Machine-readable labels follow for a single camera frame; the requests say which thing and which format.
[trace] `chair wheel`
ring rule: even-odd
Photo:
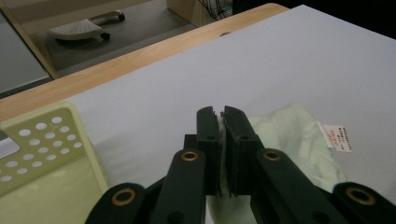
[[[110,39],[110,34],[109,33],[102,33],[100,35],[100,37],[102,37],[104,40],[109,40]]]
[[[121,13],[121,14],[119,15],[119,20],[120,20],[120,21],[125,21],[125,15],[124,15],[123,13]]]

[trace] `office chair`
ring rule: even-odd
[[[49,30],[49,33],[56,39],[61,40],[80,40],[101,36],[104,40],[110,38],[110,34],[103,31],[102,27],[96,25],[91,20],[104,17],[118,16],[120,21],[125,21],[125,15],[119,11],[112,11],[90,19],[72,22],[63,26],[58,26]]]

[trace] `plastic basket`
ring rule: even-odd
[[[108,184],[75,107],[44,106],[0,127],[17,144],[0,146],[0,223],[84,223]]]

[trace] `cloth tag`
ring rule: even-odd
[[[321,124],[319,121],[317,123],[325,136],[328,147],[333,147],[337,151],[352,152],[347,137],[347,129],[343,125]]]

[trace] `folded cloth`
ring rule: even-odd
[[[302,105],[286,105],[268,115],[248,119],[264,146],[288,154],[314,185],[331,192],[334,185],[347,180],[332,158],[316,120]],[[228,192],[225,169],[221,170],[221,187],[223,192]],[[208,196],[207,202],[214,223],[256,223],[249,196]]]

